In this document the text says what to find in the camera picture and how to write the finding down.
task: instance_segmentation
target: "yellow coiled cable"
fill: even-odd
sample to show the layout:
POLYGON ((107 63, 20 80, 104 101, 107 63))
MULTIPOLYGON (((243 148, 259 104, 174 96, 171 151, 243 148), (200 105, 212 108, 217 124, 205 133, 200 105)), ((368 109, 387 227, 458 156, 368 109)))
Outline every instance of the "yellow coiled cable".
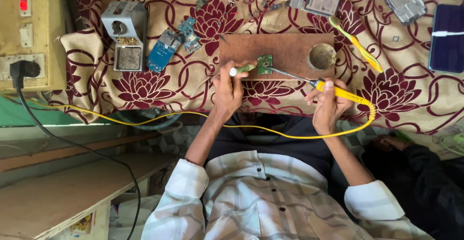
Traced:
MULTIPOLYGON (((17 97, 13 97, 13 96, 9 96, 9 95, 3 95, 3 97, 5 97, 5 98, 10 98, 10 99, 17 98, 17 97)), ((33 102, 33 103, 35 103, 35 104, 37 104, 37 105, 40 105, 40 106, 46 107, 46 108, 53 108, 53 109, 58 109, 58 108, 72 108, 72 109, 77 109, 77 110, 80 110, 80 111, 82 111, 82 112, 87 112, 87 113, 90 113, 90 114, 94 114, 94 115, 96 115, 96 116, 99 116, 100 118, 108 119, 108 120, 110 120, 110 121, 113 121, 113 122, 116 122, 116 123, 119 123, 119 124, 129 125, 129 126, 143 125, 143 124, 147 124, 147 123, 149 123, 149 122, 152 122, 152 121, 155 121, 155 120, 164 118, 164 117, 166 117, 166 116, 176 115, 176 114, 183 114, 183 113, 197 114, 197 115, 201 115, 201 116, 204 116, 204 117, 208 117, 208 115, 203 114, 203 113, 200 113, 200 112, 184 111, 184 112, 173 112, 173 113, 168 113, 168 114, 165 114, 165 115, 162 115, 162 116, 159 116, 159 117, 156 117, 156 118, 153 118, 153 119, 144 121, 144 122, 140 122, 140 123, 127 123, 127 122, 120 121, 120 120, 117 120, 117 119, 113 119, 113 118, 107 117, 107 116, 105 116, 105 115, 103 115, 103 114, 100 114, 100 113, 97 113, 97 112, 94 112, 94 111, 91 111, 91 110, 88 110, 88 109, 83 109, 83 108, 81 108, 81 107, 74 106, 74 105, 66 104, 66 105, 58 105, 58 106, 49 106, 49 105, 45 105, 45 104, 39 103, 39 102, 37 102, 37 101, 35 101, 35 100, 31 100, 31 99, 26 99, 26 100, 31 101, 31 102, 33 102)), ((317 139, 317 138, 335 137, 335 136, 341 136, 341 135, 345 135, 345 134, 357 132, 357 131, 362 130, 363 128, 369 126, 369 124, 375 119, 376 110, 375 110, 375 106, 374 106, 374 104, 372 104, 372 102, 369 102, 369 103, 367 103, 366 105, 369 107, 370 113, 369 113, 368 121, 367 121, 365 124, 363 124, 363 125, 361 125, 361 126, 355 128, 355 129, 352 129, 352 130, 342 131, 342 132, 338 132, 338 133, 334 133, 334 134, 330 134, 330 135, 321 135, 321 136, 291 136, 291 135, 284 134, 284 133, 282 133, 282 132, 278 132, 278 131, 271 130, 271 129, 268 129, 268 128, 265 128, 265 127, 254 126, 254 125, 236 125, 236 126, 223 125, 223 127, 226 127, 226 128, 258 128, 258 129, 267 130, 267 131, 270 131, 270 132, 279 134, 279 135, 281 135, 281 136, 288 137, 288 138, 293 138, 293 139, 317 139)))

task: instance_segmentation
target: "blue phone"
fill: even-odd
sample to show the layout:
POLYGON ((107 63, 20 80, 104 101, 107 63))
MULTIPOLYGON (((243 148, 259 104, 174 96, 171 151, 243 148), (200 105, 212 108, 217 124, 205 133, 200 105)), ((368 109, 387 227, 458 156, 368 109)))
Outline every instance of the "blue phone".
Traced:
MULTIPOLYGON (((437 5, 432 31, 464 32, 464 6, 437 5)), ((464 34, 432 36, 428 67, 433 71, 462 73, 464 34)))

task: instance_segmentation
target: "floral tablecloth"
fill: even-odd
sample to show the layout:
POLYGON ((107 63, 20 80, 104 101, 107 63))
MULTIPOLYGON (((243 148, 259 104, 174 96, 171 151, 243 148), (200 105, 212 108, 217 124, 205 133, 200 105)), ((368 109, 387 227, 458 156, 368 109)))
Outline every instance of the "floral tablecloth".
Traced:
MULTIPOLYGON (((103 114, 123 109, 160 107, 172 111, 209 111, 214 102, 211 77, 218 72, 220 34, 335 34, 335 74, 351 91, 377 106, 375 125, 433 134, 464 116, 464 75, 427 69, 433 11, 437 0, 424 0, 428 14, 402 26, 383 0, 341 0, 337 17, 348 33, 382 65, 378 73, 365 62, 327 18, 294 8, 281 8, 249 19, 264 10, 265 0, 208 0, 195 11, 197 0, 136 0, 148 9, 148 52, 161 33, 188 16, 197 19, 195 33, 202 48, 188 55, 181 46, 161 73, 113 71, 114 43, 100 15, 112 0, 76 0, 88 29, 62 36, 67 52, 67 88, 56 90, 50 104, 73 104, 103 114), (228 5, 234 1, 235 6, 228 5)), ((269 0, 269 4, 287 0, 269 0)), ((314 106, 303 97, 311 87, 300 81, 244 81, 243 112, 311 116, 314 106)), ((365 122, 368 108, 354 106, 345 116, 365 122)), ((65 108, 64 112, 91 123, 97 117, 65 108)))

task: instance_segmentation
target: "shirt sleeve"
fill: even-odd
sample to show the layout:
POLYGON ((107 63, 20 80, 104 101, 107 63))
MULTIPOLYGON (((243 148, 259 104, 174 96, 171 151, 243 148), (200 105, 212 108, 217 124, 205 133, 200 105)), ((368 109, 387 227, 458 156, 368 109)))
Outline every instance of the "shirt sleeve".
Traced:
POLYGON ((345 205, 350 213, 360 220, 359 225, 374 238, 433 239, 404 216, 403 208, 380 180, 348 187, 345 192, 345 205))
POLYGON ((208 185, 203 167, 179 160, 154 212, 142 232, 142 240, 203 239, 205 219, 200 197, 208 185))

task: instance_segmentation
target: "green circuit board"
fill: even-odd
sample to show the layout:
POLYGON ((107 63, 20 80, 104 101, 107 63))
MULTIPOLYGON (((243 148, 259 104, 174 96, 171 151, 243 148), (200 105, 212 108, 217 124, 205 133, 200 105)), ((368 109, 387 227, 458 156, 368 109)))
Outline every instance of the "green circuit board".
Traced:
POLYGON ((259 55, 257 65, 258 74, 272 74, 272 70, 266 67, 272 67, 272 55, 259 55))

